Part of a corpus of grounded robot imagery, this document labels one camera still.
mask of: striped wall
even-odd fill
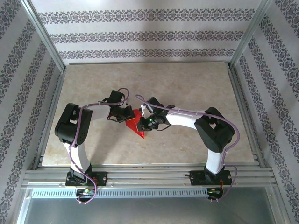
[[[235,68],[291,223],[299,223],[298,5],[298,0],[274,0]]]
[[[261,0],[32,0],[66,64],[229,61]]]
[[[10,223],[60,75],[18,0],[0,0],[0,224]]]

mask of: purple cable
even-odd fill
[[[226,120],[225,118],[222,118],[222,117],[219,117],[219,116],[216,116],[216,115],[213,115],[213,114],[208,114],[208,113],[194,112],[194,111],[188,111],[188,110],[174,110],[174,109],[170,109],[170,108],[166,108],[166,107],[162,107],[162,106],[157,106],[157,105],[154,105],[154,104],[151,104],[151,103],[145,101],[145,99],[144,99],[141,95],[139,95],[139,94],[136,94],[135,96],[136,96],[136,98],[137,98],[138,100],[140,100],[140,101],[143,102],[144,104],[149,105],[149,106],[152,106],[152,107],[155,107],[155,108],[159,108],[159,109],[162,109],[162,110],[167,110],[167,111],[170,111],[170,112],[177,112],[177,113],[178,113],[178,112],[181,112],[181,113],[189,114],[189,115],[202,115],[202,116],[208,116],[208,117],[212,117],[212,118],[216,118],[216,119],[222,120],[222,121],[228,123],[229,125],[231,125],[231,126],[233,127],[233,129],[235,130],[235,132],[237,133],[237,139],[236,139],[236,141],[235,141],[232,145],[230,145],[229,147],[227,147],[227,148],[224,150],[224,155],[223,155],[222,160],[221,160],[221,163],[222,163],[223,165],[225,165],[225,164],[224,164],[224,159],[225,159],[226,154],[228,153],[228,150],[230,150],[232,147],[234,147],[234,146],[239,142],[239,140],[240,140],[240,132],[239,132],[238,128],[237,128],[232,122],[230,122],[229,120]],[[228,190],[227,190],[227,192],[225,193],[224,196],[226,196],[226,195],[228,194],[228,192],[231,190],[231,188],[233,187],[233,184],[234,184],[234,182],[235,182],[235,179],[236,179],[236,177],[237,177],[237,173],[238,173],[238,170],[237,170],[237,167],[236,167],[236,166],[234,166],[234,165],[226,165],[226,166],[227,166],[227,167],[234,167],[234,168],[235,168],[235,176],[234,176],[234,178],[233,178],[233,180],[232,180],[232,183],[231,183],[231,185],[229,186],[229,188],[228,188]]]
[[[89,179],[89,180],[93,183],[93,185],[94,185],[94,194],[93,194],[93,196],[92,196],[88,201],[86,201],[86,202],[81,202],[80,197],[79,197],[79,198],[77,199],[77,201],[79,201],[80,204],[87,204],[87,203],[89,203],[91,200],[94,199],[94,197],[95,197],[96,194],[97,194],[97,184],[96,184],[96,182],[95,182],[91,177],[89,177],[88,175],[86,175],[86,174],[85,174],[85,173],[84,173],[84,172],[77,166],[77,164],[75,163],[75,161],[74,161],[73,158],[71,157],[71,148],[74,147],[74,145],[76,144],[77,138],[78,138],[78,136],[79,136],[80,126],[81,126],[82,111],[83,111],[83,109],[88,108],[88,107],[90,107],[90,106],[97,106],[97,105],[99,105],[99,106],[101,106],[101,105],[118,105],[118,104],[122,104],[122,103],[126,102],[127,99],[129,98],[130,91],[129,91],[127,88],[120,88],[119,90],[126,90],[126,91],[128,92],[127,97],[126,97],[123,101],[121,101],[121,102],[118,102],[118,103],[101,103],[101,102],[98,102],[98,103],[93,103],[93,104],[87,104],[87,105],[81,107],[81,109],[80,109],[79,117],[78,117],[78,122],[77,122],[77,130],[76,130],[75,138],[74,138],[74,141],[72,142],[72,144],[69,146],[69,157],[70,157],[71,163],[73,163],[73,164],[75,165],[75,167],[80,171],[80,173],[81,173],[84,177],[86,177],[87,179]]]

